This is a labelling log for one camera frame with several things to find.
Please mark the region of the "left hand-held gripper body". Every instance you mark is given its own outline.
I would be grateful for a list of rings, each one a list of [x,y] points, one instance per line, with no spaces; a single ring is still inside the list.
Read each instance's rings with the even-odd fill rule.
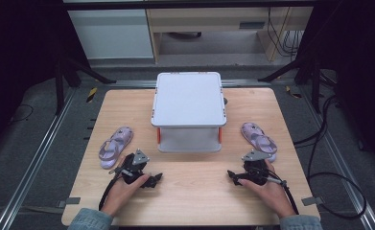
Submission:
[[[141,149],[137,149],[135,153],[126,156],[122,165],[116,169],[116,175],[131,184],[143,175],[143,169],[149,161],[150,158]]]

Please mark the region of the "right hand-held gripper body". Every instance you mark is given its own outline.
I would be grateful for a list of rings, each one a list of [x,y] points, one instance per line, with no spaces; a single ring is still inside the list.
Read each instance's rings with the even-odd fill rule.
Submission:
[[[242,157],[244,161],[244,179],[257,185],[265,185],[269,177],[269,167],[265,160],[270,158],[270,154],[258,150],[251,150]]]

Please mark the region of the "purple sandal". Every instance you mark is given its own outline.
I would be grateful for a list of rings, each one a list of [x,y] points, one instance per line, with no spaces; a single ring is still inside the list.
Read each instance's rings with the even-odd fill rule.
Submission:
[[[133,131],[129,126],[119,127],[108,139],[100,146],[99,159],[100,166],[103,169],[112,168],[124,148],[129,144],[133,137]]]
[[[265,132],[254,123],[243,123],[241,132],[246,140],[258,151],[270,155],[268,160],[273,163],[276,159],[277,146]]]

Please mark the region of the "white lidded storage box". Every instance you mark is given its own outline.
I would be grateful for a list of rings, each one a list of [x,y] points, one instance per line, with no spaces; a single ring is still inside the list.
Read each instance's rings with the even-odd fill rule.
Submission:
[[[162,152],[216,152],[226,125],[221,75],[217,72],[157,76],[151,124]]]

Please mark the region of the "person's left hand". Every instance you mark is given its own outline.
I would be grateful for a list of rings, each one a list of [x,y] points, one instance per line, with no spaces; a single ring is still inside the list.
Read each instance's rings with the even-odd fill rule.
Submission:
[[[101,211],[114,218],[149,178],[149,174],[143,174],[131,184],[127,184],[123,178],[117,179],[109,190]]]

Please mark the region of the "person's right hand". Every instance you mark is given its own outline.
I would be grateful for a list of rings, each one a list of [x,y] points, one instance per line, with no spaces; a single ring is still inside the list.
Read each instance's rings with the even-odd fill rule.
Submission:
[[[274,182],[267,182],[263,186],[260,186],[246,179],[239,179],[238,182],[258,195],[280,219],[295,215],[295,210],[281,185]]]

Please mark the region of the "grey tape piece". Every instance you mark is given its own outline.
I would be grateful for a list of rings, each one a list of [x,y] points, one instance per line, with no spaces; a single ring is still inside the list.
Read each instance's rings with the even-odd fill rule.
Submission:
[[[58,208],[65,208],[67,205],[79,204],[81,199],[79,197],[67,197],[66,199],[60,200],[57,204]]]
[[[310,197],[305,197],[301,199],[302,203],[304,206],[309,206],[309,205],[321,205],[324,203],[324,200],[322,197],[315,197],[315,196],[310,196]]]

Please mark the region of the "yellow black tape strip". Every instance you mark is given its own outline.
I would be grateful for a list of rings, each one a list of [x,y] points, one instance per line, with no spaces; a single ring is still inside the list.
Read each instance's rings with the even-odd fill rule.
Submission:
[[[94,96],[95,96],[97,90],[98,90],[97,87],[93,87],[93,88],[91,88],[91,90],[89,91],[89,94],[88,94],[88,96],[87,96],[87,98],[86,98],[86,102],[87,102],[87,103],[92,102],[92,100],[93,100],[93,98],[94,98]]]
[[[296,99],[302,98],[302,95],[300,93],[292,91],[292,89],[289,86],[285,86],[285,89],[286,89],[286,92],[293,98],[296,98]]]

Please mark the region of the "black metal stand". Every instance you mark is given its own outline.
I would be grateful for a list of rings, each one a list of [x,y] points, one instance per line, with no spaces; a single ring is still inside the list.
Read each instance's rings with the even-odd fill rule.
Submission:
[[[304,84],[307,80],[312,81],[311,102],[315,111],[319,113],[320,61],[318,57],[298,57],[269,76],[259,79],[259,81],[274,81],[294,68],[298,69],[294,79],[297,84]]]
[[[66,80],[70,87],[78,87],[81,84],[81,80],[77,74],[77,71],[82,71],[86,75],[103,84],[115,83],[115,80],[110,80],[108,78],[103,77],[102,75],[93,71],[90,67],[82,65],[81,63],[73,60],[72,58],[63,58],[59,60],[55,65],[57,115],[61,113],[64,107],[63,80]]]

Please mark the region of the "white cabinet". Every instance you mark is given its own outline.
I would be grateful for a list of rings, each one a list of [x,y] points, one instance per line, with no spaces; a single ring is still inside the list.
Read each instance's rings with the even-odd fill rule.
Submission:
[[[144,10],[68,13],[88,59],[153,58]]]

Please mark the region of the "wooden desk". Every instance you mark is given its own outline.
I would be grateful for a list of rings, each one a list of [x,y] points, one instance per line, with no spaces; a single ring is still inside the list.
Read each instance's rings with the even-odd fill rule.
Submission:
[[[256,31],[269,61],[288,31],[304,31],[312,7],[146,10],[155,60],[164,33]]]

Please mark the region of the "aluminium floor rail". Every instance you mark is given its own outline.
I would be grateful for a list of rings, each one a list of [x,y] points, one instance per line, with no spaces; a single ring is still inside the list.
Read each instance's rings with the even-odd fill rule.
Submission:
[[[0,215],[0,230],[9,230],[12,226],[12,223],[22,207],[22,203],[25,200],[27,193],[32,187],[35,177],[44,162],[44,159],[56,138],[56,135],[70,105],[72,104],[76,92],[76,88],[69,88],[67,94],[64,96],[61,111],[54,117],[52,123],[49,125],[45,136],[43,137],[31,163],[15,189],[12,198],[2,210]]]
[[[328,148],[328,153],[333,160],[338,174],[347,179],[347,182],[343,182],[345,191],[350,197],[356,212],[361,215],[360,220],[364,226],[364,229],[375,230],[375,214],[367,199],[363,196],[363,193],[357,191],[360,185],[342,157],[340,150],[335,144],[335,141],[328,129],[326,129],[324,135],[322,135],[322,140],[324,141],[325,146]]]

